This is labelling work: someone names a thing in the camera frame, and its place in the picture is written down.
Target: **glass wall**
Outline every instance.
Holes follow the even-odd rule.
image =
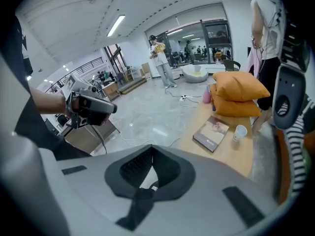
[[[208,63],[206,40],[200,23],[189,25],[166,35],[176,65]]]
[[[184,26],[158,35],[157,41],[165,44],[164,52],[171,67],[233,59],[226,20],[201,21]]]
[[[209,63],[233,59],[232,43],[226,20],[202,23],[207,35]]]

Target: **ceiling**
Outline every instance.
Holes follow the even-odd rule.
[[[185,0],[24,0],[17,9],[22,26],[33,35],[51,67],[86,55],[101,47],[121,43],[140,26]],[[113,36],[107,37],[119,15],[126,15]],[[31,58],[45,69],[43,55]]]

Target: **equipment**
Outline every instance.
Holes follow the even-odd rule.
[[[274,199],[248,178],[175,148],[57,162],[27,138],[3,135],[0,149],[0,182],[43,235],[234,235],[280,217]],[[139,188],[152,168],[158,185]]]
[[[97,97],[97,88],[84,79],[71,74],[62,88],[66,98],[66,108],[71,113],[71,127],[102,125],[110,114],[117,111],[117,105]],[[78,109],[72,104],[78,101]]]

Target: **pink bottle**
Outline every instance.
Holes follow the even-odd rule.
[[[210,86],[209,85],[206,86],[206,90],[203,93],[202,101],[203,101],[203,103],[210,103],[210,101],[211,101],[211,92],[210,92]]]

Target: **white chair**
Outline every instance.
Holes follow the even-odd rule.
[[[185,65],[181,67],[188,83],[200,83],[208,79],[208,70],[201,65]]]

